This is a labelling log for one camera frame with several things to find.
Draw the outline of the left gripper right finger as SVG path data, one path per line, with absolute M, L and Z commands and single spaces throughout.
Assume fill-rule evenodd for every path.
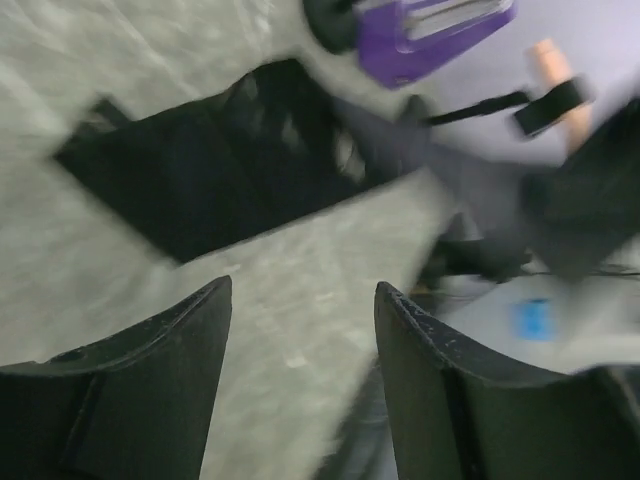
M 635 479 L 639 369 L 564 375 L 427 314 L 392 285 L 374 323 L 402 479 Z

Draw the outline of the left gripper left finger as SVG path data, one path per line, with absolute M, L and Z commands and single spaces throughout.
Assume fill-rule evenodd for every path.
M 196 479 L 232 312 L 217 278 L 44 363 L 1 370 L 5 479 Z

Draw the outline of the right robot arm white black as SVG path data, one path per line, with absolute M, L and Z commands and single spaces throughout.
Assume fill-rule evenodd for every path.
M 370 177 L 428 169 L 459 204 L 416 279 L 407 323 L 378 322 L 385 380 L 411 371 L 458 369 L 491 380 L 551 382 L 556 372 L 510 359 L 434 316 L 442 281 L 476 276 L 502 285 L 532 258 L 568 284 L 592 275 L 639 232 L 639 110 L 630 101 L 559 166 L 490 161 L 433 140 L 436 118 L 412 97 L 397 122 L 340 100 L 335 108 Z

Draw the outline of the purple box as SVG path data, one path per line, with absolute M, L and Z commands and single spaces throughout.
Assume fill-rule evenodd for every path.
M 515 13 L 514 1 L 389 1 L 367 8 L 358 17 L 359 65 L 397 89 L 473 48 Z

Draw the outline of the black trash bag roll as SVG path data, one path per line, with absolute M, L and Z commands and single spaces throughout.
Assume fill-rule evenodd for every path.
M 140 120 L 102 101 L 55 160 L 187 263 L 414 172 L 420 135 L 332 95 L 288 58 Z

